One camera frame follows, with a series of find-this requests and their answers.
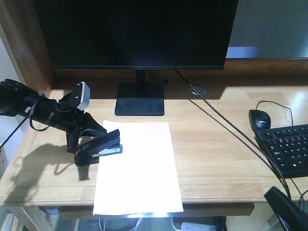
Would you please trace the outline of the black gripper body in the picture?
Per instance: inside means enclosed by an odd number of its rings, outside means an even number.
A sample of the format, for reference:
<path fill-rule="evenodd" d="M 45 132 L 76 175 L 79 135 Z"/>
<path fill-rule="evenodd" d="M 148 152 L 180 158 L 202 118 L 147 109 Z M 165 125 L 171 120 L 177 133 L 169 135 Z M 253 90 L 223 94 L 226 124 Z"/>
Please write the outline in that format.
<path fill-rule="evenodd" d="M 64 96 L 54 106 L 50 126 L 66 132 L 67 151 L 78 151 L 80 137 L 96 136 L 96 121 L 89 113 L 78 109 L 79 97 Z"/>

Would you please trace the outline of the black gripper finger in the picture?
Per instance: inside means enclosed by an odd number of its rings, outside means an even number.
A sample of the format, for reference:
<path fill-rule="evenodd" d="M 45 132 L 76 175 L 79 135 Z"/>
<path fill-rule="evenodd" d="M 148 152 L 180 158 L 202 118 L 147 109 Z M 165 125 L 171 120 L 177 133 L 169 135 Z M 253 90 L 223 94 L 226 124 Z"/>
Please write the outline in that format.
<path fill-rule="evenodd" d="M 308 215 L 278 188 L 271 187 L 264 197 L 284 231 L 307 231 Z"/>
<path fill-rule="evenodd" d="M 86 112 L 81 120 L 79 137 L 102 138 L 106 135 L 106 129 L 102 127 L 98 122 L 96 122 L 90 113 Z"/>

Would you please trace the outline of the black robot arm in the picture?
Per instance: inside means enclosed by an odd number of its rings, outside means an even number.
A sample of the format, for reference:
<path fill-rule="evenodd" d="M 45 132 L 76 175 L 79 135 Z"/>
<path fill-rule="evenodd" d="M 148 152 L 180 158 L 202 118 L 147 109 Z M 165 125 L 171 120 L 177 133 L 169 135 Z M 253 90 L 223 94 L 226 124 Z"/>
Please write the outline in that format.
<path fill-rule="evenodd" d="M 107 134 L 90 113 L 84 110 L 90 103 L 90 88 L 84 82 L 60 100 L 49 99 L 43 93 L 12 79 L 0 83 L 0 114 L 23 116 L 66 132 L 67 148 L 76 151 L 79 137 L 104 137 Z"/>

